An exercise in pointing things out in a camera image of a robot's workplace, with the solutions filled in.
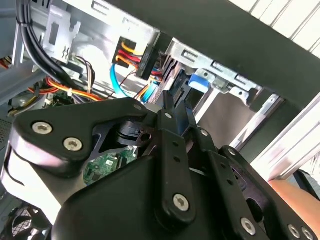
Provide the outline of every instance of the orange wire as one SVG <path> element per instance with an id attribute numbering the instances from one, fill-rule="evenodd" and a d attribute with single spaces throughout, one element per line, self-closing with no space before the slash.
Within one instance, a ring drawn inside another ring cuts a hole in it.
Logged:
<path id="1" fill-rule="evenodd" d="M 143 90 L 142 90 L 142 92 L 140 92 L 140 94 L 137 96 L 138 98 L 141 98 L 141 96 L 143 95 L 143 94 L 145 94 L 146 93 L 146 91 L 148 90 L 148 85 L 146 85 L 144 88 L 143 88 Z"/>
<path id="2" fill-rule="evenodd" d="M 70 88 L 54 82 L 51 78 L 48 78 L 46 81 L 50 86 L 56 87 L 57 89 L 61 89 L 61 90 L 65 91 L 65 92 L 68 92 L 70 90 Z M 95 94 L 87 93 L 87 92 L 84 92 L 84 91 L 79 91 L 79 90 L 72 89 L 71 92 L 73 94 L 76 94 L 76 95 L 87 97 L 87 98 L 92 99 L 92 100 L 94 100 L 96 102 L 103 100 L 102 98 L 100 98 L 99 96 L 97 96 Z"/>
<path id="3" fill-rule="evenodd" d="M 117 56 L 115 57 L 115 60 L 118 62 L 119 59 L 120 59 L 121 61 L 123 61 L 124 63 L 128 64 L 128 65 L 134 66 L 135 68 L 138 67 L 136 64 L 134 64 L 133 62 L 130 62 L 130 61 L 127 60 L 127 59 L 125 59 L 123 56 L 117 55 Z"/>

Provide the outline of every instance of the red wire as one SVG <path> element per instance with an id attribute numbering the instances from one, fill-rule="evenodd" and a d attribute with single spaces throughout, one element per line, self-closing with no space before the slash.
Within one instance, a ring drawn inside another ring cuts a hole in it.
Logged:
<path id="1" fill-rule="evenodd" d="M 137 62 L 137 63 L 140 63 L 141 59 L 136 57 L 136 56 L 131 56 L 130 54 L 126 53 L 125 51 L 123 50 L 119 50 L 119 54 L 122 54 L 124 56 L 126 56 L 128 59 L 130 59 L 131 61 L 134 61 L 134 62 Z"/>
<path id="2" fill-rule="evenodd" d="M 131 61 L 138 62 L 138 63 L 140 63 L 140 61 L 141 61 L 140 58 L 138 58 L 136 56 L 131 56 L 131 55 L 129 55 L 128 53 L 124 52 L 121 49 L 119 50 L 118 53 L 124 55 L 126 58 L 128 58 Z M 160 71 L 152 71 L 151 74 L 152 75 L 157 75 L 157 76 L 161 76 L 162 75 L 162 73 Z"/>
<path id="3" fill-rule="evenodd" d="M 8 69 L 8 67 L 5 65 L 5 62 L 2 59 L 0 59 L 0 66 L 2 66 L 5 69 Z"/>

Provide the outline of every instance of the circuit board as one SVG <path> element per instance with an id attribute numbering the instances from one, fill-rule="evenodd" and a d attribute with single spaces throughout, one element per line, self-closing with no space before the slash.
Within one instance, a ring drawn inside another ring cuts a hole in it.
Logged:
<path id="1" fill-rule="evenodd" d="M 108 153 L 88 162 L 83 181 L 88 186 L 136 159 L 135 148 L 128 146 L 120 153 Z"/>

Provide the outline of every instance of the black cable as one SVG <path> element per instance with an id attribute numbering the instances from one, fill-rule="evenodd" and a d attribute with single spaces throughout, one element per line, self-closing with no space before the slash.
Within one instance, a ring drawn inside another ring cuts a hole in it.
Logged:
<path id="1" fill-rule="evenodd" d="M 45 64 L 47 64 L 57 75 L 59 75 L 65 83 L 67 87 L 75 88 L 75 83 L 71 80 L 69 75 L 59 66 L 57 65 L 44 51 L 44 49 L 41 47 L 37 36 L 35 34 L 35 31 L 32 27 L 32 20 L 31 20 L 31 5 L 25 5 L 24 6 L 24 18 L 25 22 L 27 24 L 27 31 L 30 36 L 30 40 L 35 48 L 35 51 L 39 55 L 39 57 L 44 61 Z"/>
<path id="2" fill-rule="evenodd" d="M 36 35 L 32 28 L 30 5 L 30 0 L 16 0 L 17 22 L 19 24 L 23 44 L 29 57 L 55 82 L 77 90 L 78 86 L 60 66 L 48 57 L 36 39 Z M 81 102 L 87 102 L 85 98 L 80 96 L 78 99 Z"/>

